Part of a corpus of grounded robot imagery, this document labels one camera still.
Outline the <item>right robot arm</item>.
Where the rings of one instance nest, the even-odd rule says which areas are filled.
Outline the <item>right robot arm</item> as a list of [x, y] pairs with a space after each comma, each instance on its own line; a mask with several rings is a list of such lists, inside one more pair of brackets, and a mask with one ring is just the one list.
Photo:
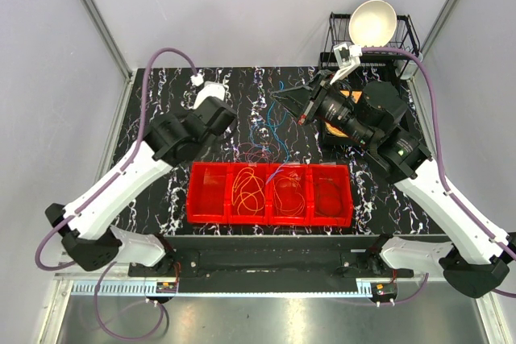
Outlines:
[[415, 201], [450, 239], [435, 243], [385, 237], [366, 256], [371, 274], [410, 269], [442, 276], [471, 298], [499, 291], [515, 260], [515, 235], [454, 193], [442, 164], [400, 126], [408, 105], [394, 86], [372, 81], [354, 99], [333, 84], [331, 73], [321, 71], [310, 83], [273, 91], [271, 97], [298, 124], [323, 121], [362, 147], [369, 167]]

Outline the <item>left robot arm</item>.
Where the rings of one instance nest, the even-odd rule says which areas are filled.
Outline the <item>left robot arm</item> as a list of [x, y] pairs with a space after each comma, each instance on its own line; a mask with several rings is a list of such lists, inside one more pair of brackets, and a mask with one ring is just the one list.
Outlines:
[[236, 112], [221, 99], [206, 97], [194, 110], [155, 117], [142, 138], [91, 189], [67, 205], [45, 210], [53, 232], [71, 263], [95, 271], [116, 263], [136, 263], [156, 276], [174, 265], [162, 238], [121, 230], [112, 222], [148, 186], [179, 164], [192, 162], [236, 120]]

